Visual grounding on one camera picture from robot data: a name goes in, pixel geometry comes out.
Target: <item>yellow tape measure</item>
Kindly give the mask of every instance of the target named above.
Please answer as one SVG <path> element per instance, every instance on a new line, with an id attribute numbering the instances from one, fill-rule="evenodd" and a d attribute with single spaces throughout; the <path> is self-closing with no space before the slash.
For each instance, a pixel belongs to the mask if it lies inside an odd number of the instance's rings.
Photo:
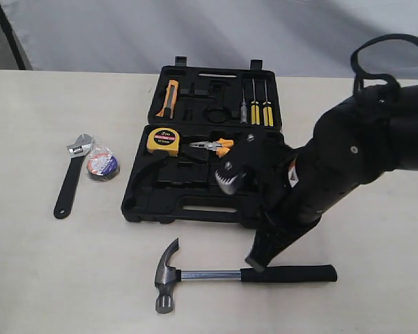
<path id="1" fill-rule="evenodd" d="M 180 135 L 174 129 L 168 127 L 159 127 L 154 129 L 147 139 L 147 151 L 161 150 L 167 151 L 171 157 L 178 156 L 178 144 Z"/>

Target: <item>white backdrop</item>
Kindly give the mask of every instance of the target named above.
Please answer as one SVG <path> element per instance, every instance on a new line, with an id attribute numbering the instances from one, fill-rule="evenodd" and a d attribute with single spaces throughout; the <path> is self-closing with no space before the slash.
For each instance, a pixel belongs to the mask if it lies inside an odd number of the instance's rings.
<path id="1" fill-rule="evenodd" d="M 194 66 L 350 77 L 350 53 L 384 33 L 418 35 L 418 0 L 1 0 L 36 70 L 158 73 Z M 418 78 L 418 50 L 386 42 L 372 68 Z"/>

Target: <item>tool kit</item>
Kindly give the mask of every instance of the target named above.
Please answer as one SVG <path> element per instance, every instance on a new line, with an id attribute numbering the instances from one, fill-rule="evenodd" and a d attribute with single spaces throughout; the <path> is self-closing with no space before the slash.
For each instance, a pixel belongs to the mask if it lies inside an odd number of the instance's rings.
<path id="1" fill-rule="evenodd" d="M 176 219 L 241 223 L 255 228 L 261 197 L 253 182 L 225 194 L 215 171 L 235 143 L 263 130 L 283 142 L 275 75 L 252 60 L 248 70 L 162 68 L 148 125 L 121 206 L 131 222 Z"/>

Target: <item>claw hammer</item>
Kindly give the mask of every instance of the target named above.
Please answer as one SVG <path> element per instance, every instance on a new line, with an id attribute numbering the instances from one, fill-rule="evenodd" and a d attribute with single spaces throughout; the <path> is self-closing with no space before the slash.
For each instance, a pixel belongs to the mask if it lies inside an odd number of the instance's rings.
<path id="1" fill-rule="evenodd" d="M 155 286 L 160 295 L 156 300 L 158 313 L 170 313 L 173 310 L 173 288 L 184 280 L 237 280 L 255 283 L 303 283 L 336 282 L 336 269 L 331 264 L 322 266 L 279 266 L 267 267 L 262 273 L 252 268 L 225 271 L 182 271 L 169 266 L 171 256 L 180 248 L 178 238 L 164 251 L 158 263 Z"/>

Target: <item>black rubber grip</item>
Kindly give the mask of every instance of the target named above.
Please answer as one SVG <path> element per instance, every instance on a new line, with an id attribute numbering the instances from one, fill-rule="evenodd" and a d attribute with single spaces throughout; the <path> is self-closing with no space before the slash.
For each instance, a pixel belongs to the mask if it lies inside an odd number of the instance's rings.
<path id="1" fill-rule="evenodd" d="M 331 264 L 322 266 L 267 267 L 259 273 L 252 268 L 240 269 L 242 282 L 302 283 L 336 282 L 337 272 Z"/>
<path id="2" fill-rule="evenodd" d="M 59 193 L 56 205 L 54 206 L 54 217 L 57 219 L 66 218 L 71 212 L 84 159 L 85 156 L 75 157 L 70 161 L 65 179 L 62 183 L 61 192 Z"/>

